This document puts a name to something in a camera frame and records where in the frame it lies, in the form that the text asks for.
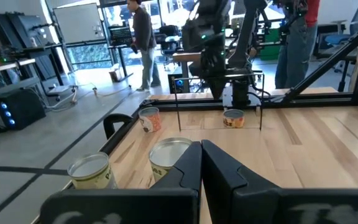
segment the man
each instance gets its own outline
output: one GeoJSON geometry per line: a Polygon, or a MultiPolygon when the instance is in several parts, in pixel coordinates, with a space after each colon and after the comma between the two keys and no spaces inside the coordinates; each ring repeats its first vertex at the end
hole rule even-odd
{"type": "Polygon", "coordinates": [[[151,87],[160,86],[157,63],[154,61],[155,37],[150,15],[141,8],[142,0],[127,0],[128,10],[134,12],[135,45],[142,54],[142,86],[137,91],[149,91],[151,87]]]}
{"type": "Polygon", "coordinates": [[[275,85],[277,89],[291,88],[302,82],[309,68],[317,36],[317,16],[320,0],[307,0],[308,12],[291,26],[287,44],[278,56],[275,85]]]}

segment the open can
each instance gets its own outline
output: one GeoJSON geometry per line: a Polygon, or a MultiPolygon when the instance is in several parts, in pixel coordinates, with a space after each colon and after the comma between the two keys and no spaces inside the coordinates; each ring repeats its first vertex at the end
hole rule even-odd
{"type": "Polygon", "coordinates": [[[161,129],[160,110],[154,107],[148,107],[139,111],[140,123],[143,130],[152,133],[161,129]]]}
{"type": "Polygon", "coordinates": [[[227,128],[242,128],[245,123],[244,115],[242,110],[227,110],[223,112],[223,123],[227,128]]]}
{"type": "Polygon", "coordinates": [[[88,154],[72,163],[67,169],[75,189],[116,189],[109,156],[103,152],[88,154]]]}
{"type": "Polygon", "coordinates": [[[150,150],[149,159],[156,182],[169,172],[191,143],[187,138],[168,138],[158,142],[150,150]]]}

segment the chair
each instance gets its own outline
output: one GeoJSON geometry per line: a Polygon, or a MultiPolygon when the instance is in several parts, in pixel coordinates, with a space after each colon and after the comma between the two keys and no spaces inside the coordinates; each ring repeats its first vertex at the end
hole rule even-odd
{"type": "MultiPolygon", "coordinates": [[[[355,16],[353,17],[352,22],[350,23],[350,34],[343,34],[343,31],[341,27],[343,26],[343,23],[345,23],[346,20],[342,21],[333,21],[333,23],[337,24],[337,30],[338,33],[334,35],[328,35],[325,38],[325,41],[332,46],[340,46],[342,44],[345,44],[349,38],[358,32],[358,8],[355,13],[355,16]]],[[[340,62],[335,66],[335,72],[341,72],[341,68],[343,67],[343,63],[340,62]]]]}
{"type": "Polygon", "coordinates": [[[165,56],[165,66],[173,62],[173,54],[180,47],[179,28],[177,26],[169,25],[162,26],[160,33],[156,34],[155,40],[161,45],[161,53],[165,56]]]}

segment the whiteboard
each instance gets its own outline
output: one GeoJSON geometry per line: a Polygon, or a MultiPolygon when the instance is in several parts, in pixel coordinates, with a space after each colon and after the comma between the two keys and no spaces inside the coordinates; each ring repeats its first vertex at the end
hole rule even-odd
{"type": "Polygon", "coordinates": [[[66,44],[105,39],[96,3],[53,11],[66,44]]]}

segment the gray floor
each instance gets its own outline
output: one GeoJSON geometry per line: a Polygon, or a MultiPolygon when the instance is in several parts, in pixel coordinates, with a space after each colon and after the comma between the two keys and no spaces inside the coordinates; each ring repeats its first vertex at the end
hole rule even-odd
{"type": "MultiPolygon", "coordinates": [[[[311,63],[310,71],[316,69],[319,63],[311,63]]],[[[266,74],[266,90],[274,89],[275,62],[255,61],[255,64],[255,69],[261,69],[266,74]]],[[[75,75],[66,77],[66,82],[88,84],[80,87],[81,99],[78,104],[69,110],[48,112],[46,118],[22,131],[0,134],[0,168],[29,167],[40,170],[47,167],[65,170],[76,157],[97,151],[106,142],[106,137],[103,125],[94,124],[108,113],[132,114],[149,95],[134,92],[141,83],[141,67],[129,70],[135,71],[135,74],[124,82],[114,84],[104,69],[77,71],[75,75]],[[108,94],[122,90],[129,84],[133,86],[132,90],[126,89],[113,96],[97,98],[91,92],[93,85],[98,87],[100,93],[108,94]]],[[[153,89],[151,94],[169,93],[167,73],[162,67],[160,76],[162,88],[153,89]]],[[[337,88],[340,79],[341,74],[331,70],[313,86],[337,88]]],[[[42,202],[68,181],[65,175],[0,171],[0,223],[30,223],[37,216],[42,202]]]]}

